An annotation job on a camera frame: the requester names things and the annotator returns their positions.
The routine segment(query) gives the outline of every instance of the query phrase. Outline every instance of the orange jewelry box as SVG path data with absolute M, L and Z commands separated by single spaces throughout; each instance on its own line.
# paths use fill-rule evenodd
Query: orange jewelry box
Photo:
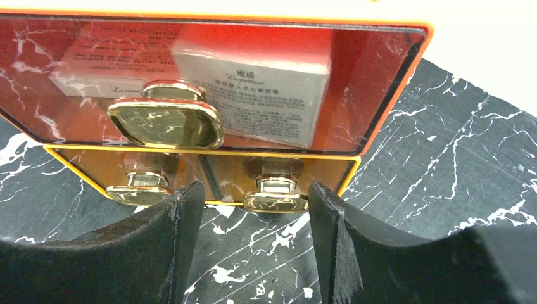
M 433 34 L 379 8 L 0 13 L 1 115 L 98 191 L 152 205 L 199 180 L 260 212 L 346 189 Z

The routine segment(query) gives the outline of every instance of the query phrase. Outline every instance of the gold drawer handle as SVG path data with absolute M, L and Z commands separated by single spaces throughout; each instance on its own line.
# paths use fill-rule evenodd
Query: gold drawer handle
M 247 158 L 244 170 L 255 178 L 259 192 L 243 196 L 243 206 L 254 212 L 299 213 L 309 209 L 308 196 L 293 193 L 303 162 L 296 158 Z
M 142 96 L 116 99 L 107 110 L 132 143 L 163 149 L 215 149 L 224 143 L 222 119 L 203 90 L 162 80 L 147 84 Z
M 106 193 L 116 202 L 130 206 L 152 206 L 172 194 L 164 176 L 154 172 L 131 172 L 126 186 L 110 186 Z
M 139 153 L 125 159 L 127 185 L 110 186 L 106 193 L 118 203 L 152 206 L 172 194 L 169 185 L 179 169 L 179 155 Z

